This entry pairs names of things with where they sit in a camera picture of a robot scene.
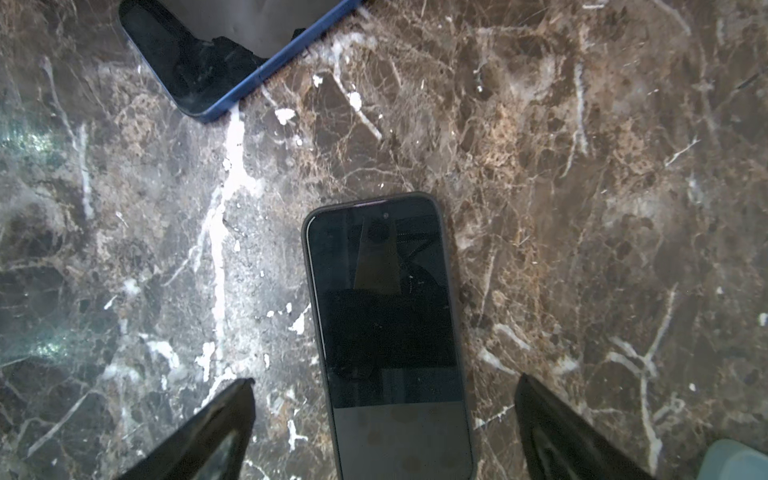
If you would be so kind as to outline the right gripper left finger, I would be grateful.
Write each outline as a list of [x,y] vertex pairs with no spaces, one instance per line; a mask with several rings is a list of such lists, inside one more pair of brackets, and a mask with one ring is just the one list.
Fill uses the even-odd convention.
[[256,419],[254,380],[238,378],[123,473],[123,479],[240,478]]

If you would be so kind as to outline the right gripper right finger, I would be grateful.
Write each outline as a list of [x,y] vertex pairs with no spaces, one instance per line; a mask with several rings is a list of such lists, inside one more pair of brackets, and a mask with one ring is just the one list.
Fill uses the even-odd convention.
[[515,412],[532,479],[651,477],[531,375],[518,381]]

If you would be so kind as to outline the light blue case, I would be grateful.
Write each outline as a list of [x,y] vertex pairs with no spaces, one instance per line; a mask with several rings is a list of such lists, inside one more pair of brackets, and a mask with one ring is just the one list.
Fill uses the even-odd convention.
[[743,443],[722,439],[706,451],[697,480],[767,480],[767,456]]

